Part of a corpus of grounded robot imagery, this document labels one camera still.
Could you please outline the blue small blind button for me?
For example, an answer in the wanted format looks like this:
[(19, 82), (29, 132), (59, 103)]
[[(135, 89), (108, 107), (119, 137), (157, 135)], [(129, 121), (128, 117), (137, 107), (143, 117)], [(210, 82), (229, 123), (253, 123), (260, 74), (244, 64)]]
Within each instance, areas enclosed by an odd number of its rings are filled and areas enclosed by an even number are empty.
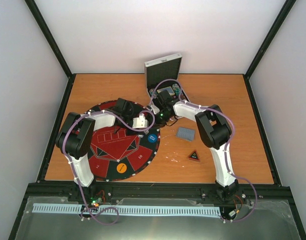
[(149, 141), (150, 143), (155, 143), (155, 142), (157, 141), (157, 139), (158, 139), (158, 137), (157, 137), (157, 135), (155, 135), (155, 134), (150, 134), (150, 135), (148, 136), (148, 141)]

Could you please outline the grey card deck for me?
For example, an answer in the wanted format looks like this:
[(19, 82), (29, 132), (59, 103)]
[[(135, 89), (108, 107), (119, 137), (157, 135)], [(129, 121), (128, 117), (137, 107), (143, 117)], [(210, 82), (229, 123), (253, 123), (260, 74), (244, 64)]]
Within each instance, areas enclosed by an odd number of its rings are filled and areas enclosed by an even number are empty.
[(195, 139), (195, 130), (186, 127), (179, 127), (176, 133), (176, 137), (192, 142)]

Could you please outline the orange big blind button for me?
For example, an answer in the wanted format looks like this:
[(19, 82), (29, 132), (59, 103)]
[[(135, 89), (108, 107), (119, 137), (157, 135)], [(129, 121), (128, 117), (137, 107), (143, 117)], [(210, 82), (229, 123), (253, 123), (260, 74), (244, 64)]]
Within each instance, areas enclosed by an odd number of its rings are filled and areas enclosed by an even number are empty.
[(116, 167), (116, 170), (119, 174), (123, 174), (127, 171), (127, 165), (125, 163), (119, 163)]

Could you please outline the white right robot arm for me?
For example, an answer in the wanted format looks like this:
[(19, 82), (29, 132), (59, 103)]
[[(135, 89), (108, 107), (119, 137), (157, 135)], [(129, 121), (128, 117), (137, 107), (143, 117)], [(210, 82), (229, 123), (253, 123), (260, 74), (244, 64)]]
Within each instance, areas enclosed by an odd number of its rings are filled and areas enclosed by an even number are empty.
[(239, 183), (235, 177), (230, 157), (232, 129), (218, 105), (200, 106), (180, 100), (167, 90), (151, 90), (149, 109), (155, 115), (155, 125), (161, 128), (171, 118), (186, 118), (197, 124), (203, 144), (211, 151), (216, 170), (216, 194), (226, 202), (237, 192)]

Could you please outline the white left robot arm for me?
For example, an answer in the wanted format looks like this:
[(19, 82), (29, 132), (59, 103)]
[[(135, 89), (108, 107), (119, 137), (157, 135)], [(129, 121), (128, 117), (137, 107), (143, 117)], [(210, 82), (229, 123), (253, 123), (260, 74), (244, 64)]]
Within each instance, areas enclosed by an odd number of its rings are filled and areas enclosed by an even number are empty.
[(84, 114), (70, 112), (56, 137), (55, 144), (68, 160), (79, 195), (85, 201), (96, 198), (97, 189), (91, 184), (94, 175), (88, 162), (93, 132), (105, 127), (121, 125), (132, 132), (144, 133), (153, 127), (154, 114), (147, 109), (136, 111), (130, 101), (119, 98), (110, 108)]

